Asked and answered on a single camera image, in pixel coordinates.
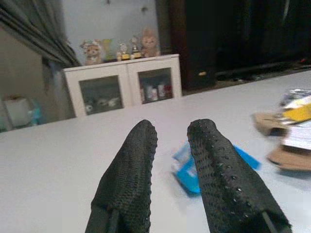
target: cabinet glass door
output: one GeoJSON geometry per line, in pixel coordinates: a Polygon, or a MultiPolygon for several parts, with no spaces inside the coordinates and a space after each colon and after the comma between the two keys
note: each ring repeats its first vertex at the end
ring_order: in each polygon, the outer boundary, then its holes
{"type": "Polygon", "coordinates": [[[166,100],[173,97],[171,68],[138,72],[141,103],[166,100]]]}
{"type": "Polygon", "coordinates": [[[87,115],[123,108],[118,76],[79,81],[87,115]]]}

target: table surface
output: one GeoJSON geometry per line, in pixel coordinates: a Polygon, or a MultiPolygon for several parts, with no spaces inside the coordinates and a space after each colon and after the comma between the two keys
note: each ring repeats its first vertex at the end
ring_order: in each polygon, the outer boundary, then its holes
{"type": "Polygon", "coordinates": [[[311,173],[285,172],[266,161],[278,144],[251,115],[275,112],[285,91],[311,88],[311,72],[0,133],[0,229],[6,233],[83,233],[104,171],[142,119],[157,130],[152,170],[152,233],[209,232],[201,197],[190,198],[171,174],[172,155],[199,118],[262,163],[258,172],[293,225],[311,233],[311,173]]]}

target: wall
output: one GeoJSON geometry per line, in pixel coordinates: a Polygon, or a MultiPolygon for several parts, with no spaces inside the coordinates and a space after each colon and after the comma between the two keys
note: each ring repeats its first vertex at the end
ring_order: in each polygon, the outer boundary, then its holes
{"type": "Polygon", "coordinates": [[[155,0],[62,0],[65,31],[81,63],[85,56],[80,44],[85,39],[110,39],[129,42],[141,36],[145,27],[157,33],[155,0]],[[148,7],[143,13],[141,8],[148,7]]]}
{"type": "Polygon", "coordinates": [[[36,99],[47,122],[58,120],[53,89],[44,90],[41,56],[0,28],[0,94],[36,99]]]}

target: black curtain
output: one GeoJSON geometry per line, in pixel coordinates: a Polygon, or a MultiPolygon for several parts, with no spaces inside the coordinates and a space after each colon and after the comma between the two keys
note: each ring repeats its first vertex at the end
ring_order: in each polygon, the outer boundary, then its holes
{"type": "Polygon", "coordinates": [[[1,0],[0,25],[43,58],[75,67],[80,63],[63,33],[59,0],[1,0]]]}

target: blue package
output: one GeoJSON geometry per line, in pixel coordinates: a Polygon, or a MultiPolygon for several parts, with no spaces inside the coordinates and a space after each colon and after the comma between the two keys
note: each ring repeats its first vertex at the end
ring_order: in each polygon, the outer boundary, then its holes
{"type": "MultiPolygon", "coordinates": [[[[238,154],[245,160],[253,169],[260,168],[260,162],[250,156],[242,149],[234,146],[238,154]]],[[[173,156],[175,162],[172,165],[173,173],[181,184],[190,192],[199,194],[199,180],[196,172],[195,162],[191,155],[191,149],[189,142],[173,156]]]]}

